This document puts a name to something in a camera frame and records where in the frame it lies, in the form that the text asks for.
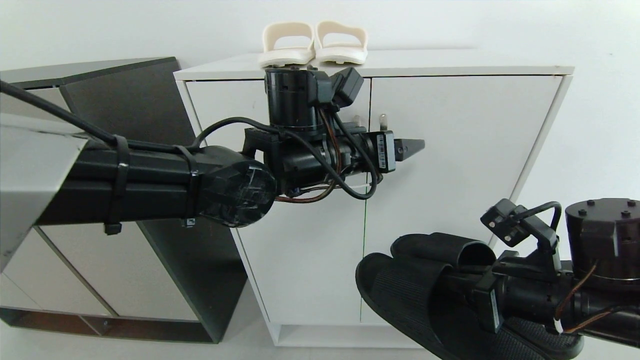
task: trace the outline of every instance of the black slipper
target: black slipper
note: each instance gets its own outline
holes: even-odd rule
[[[498,334],[480,329],[471,308],[434,290],[442,273],[460,263],[486,265],[495,259],[492,250],[480,241],[452,240],[446,234],[427,237],[403,236],[392,246],[396,258],[370,254],[358,265],[356,283],[362,298],[390,325],[445,360],[571,359],[579,354],[580,336],[549,334],[542,325],[522,319],[508,319]],[[426,244],[432,241],[449,243],[449,248],[431,252]]]

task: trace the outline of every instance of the floor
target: floor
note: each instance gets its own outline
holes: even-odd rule
[[[276,348],[249,287],[218,345],[128,341],[13,329],[0,322],[1,360],[430,360],[425,350]],[[578,360],[640,359],[640,350],[588,339]]]

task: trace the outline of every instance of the white slipper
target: white slipper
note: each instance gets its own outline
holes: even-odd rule
[[[356,37],[359,44],[325,44],[327,34],[347,34]],[[335,21],[322,21],[316,27],[319,49],[316,59],[319,61],[333,61],[338,64],[363,64],[367,59],[367,32],[361,28],[350,28]]]
[[[275,49],[276,41],[284,37],[308,37],[306,47],[284,47]],[[258,56],[261,67],[304,65],[314,58],[314,30],[306,22],[276,22],[262,32],[264,52]]]

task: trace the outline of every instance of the white cabinet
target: white cabinet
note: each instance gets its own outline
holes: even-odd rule
[[[312,63],[329,75],[342,69]],[[479,217],[515,200],[571,79],[571,67],[476,50],[371,51],[356,103],[340,111],[370,130],[385,115],[398,138],[426,148],[385,175],[374,197],[342,191],[315,204],[276,203],[235,231],[249,280],[277,345],[415,347],[361,302],[355,267],[407,233],[490,240]],[[196,132],[231,116],[268,123],[256,54],[175,73]],[[207,138],[240,150],[242,125]],[[348,179],[364,183],[364,176]]]
[[[187,89],[203,129],[231,116],[268,124],[262,80],[189,82]],[[369,89],[367,80],[356,103],[342,112],[344,119],[368,119]],[[239,151],[245,127],[223,127],[207,143]],[[364,181],[364,175],[349,179],[350,184]],[[362,258],[364,209],[364,202],[335,191],[314,204],[276,203],[263,219],[237,231],[239,250],[250,259],[245,268],[252,274],[252,283],[261,288],[261,302],[271,322],[360,323],[360,295],[354,277],[344,274],[352,272]]]

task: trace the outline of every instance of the gray cabinet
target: gray cabinet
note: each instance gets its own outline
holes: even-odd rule
[[[175,58],[96,61],[2,72],[4,81],[128,139],[190,144]],[[1,111],[50,115],[3,94]],[[0,318],[12,326],[150,340],[219,342],[246,282],[227,228],[199,220],[32,231],[0,276]]]

